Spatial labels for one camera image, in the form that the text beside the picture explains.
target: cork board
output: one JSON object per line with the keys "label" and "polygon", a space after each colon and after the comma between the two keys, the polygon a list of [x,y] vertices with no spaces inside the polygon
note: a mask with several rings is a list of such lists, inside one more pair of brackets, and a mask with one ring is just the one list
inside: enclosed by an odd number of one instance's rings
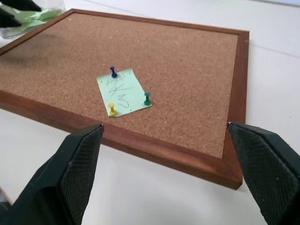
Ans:
{"label": "cork board", "polygon": [[[104,144],[241,184],[226,125],[245,120],[248,32],[74,9],[0,55],[2,108],[67,131],[102,122]],[[110,66],[133,68],[153,106],[107,117],[96,77]]]}

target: yellow push pin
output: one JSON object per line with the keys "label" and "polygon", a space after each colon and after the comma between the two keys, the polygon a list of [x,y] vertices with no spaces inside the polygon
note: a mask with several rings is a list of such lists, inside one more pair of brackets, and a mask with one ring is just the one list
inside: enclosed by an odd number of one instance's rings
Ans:
{"label": "yellow push pin", "polygon": [[115,109],[113,108],[114,107],[114,103],[108,104],[108,107],[110,107],[110,109],[111,109],[111,111],[109,112],[109,114],[111,116],[116,116],[117,115],[117,111],[115,111]]}

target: blue push pin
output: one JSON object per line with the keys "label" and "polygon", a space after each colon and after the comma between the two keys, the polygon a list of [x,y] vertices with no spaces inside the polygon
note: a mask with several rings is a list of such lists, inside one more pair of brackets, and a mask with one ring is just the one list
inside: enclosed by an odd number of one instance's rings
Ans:
{"label": "blue push pin", "polygon": [[112,77],[116,78],[118,75],[116,74],[116,72],[114,71],[114,67],[110,67],[110,69],[112,70]]}

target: wooden frame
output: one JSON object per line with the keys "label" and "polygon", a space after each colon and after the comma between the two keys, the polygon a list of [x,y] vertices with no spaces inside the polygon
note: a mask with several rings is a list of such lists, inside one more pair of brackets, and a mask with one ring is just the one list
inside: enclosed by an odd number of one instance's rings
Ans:
{"label": "wooden frame", "polygon": [[[227,121],[245,122],[249,43],[248,31],[71,9],[36,30],[4,46],[0,49],[0,56],[73,13],[238,35]],[[65,110],[2,90],[0,90],[0,108],[68,132],[72,132],[76,129],[95,123],[101,123],[100,121],[86,118],[72,112],[67,112]],[[110,124],[105,124],[105,133],[102,143],[132,155],[204,178],[229,188],[237,189],[242,184],[240,165],[228,131],[226,131],[225,134],[222,159],[169,144]]]}

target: white table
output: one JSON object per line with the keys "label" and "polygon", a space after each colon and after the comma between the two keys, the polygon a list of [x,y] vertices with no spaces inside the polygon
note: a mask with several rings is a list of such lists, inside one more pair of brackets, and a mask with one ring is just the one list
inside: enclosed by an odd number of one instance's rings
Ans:
{"label": "white table", "polygon": [[[92,1],[66,6],[250,30],[247,124],[278,133],[300,153],[300,8],[247,0]],[[0,110],[0,186],[12,201],[66,135]],[[82,224],[266,223],[245,184],[234,191],[102,145]]]}

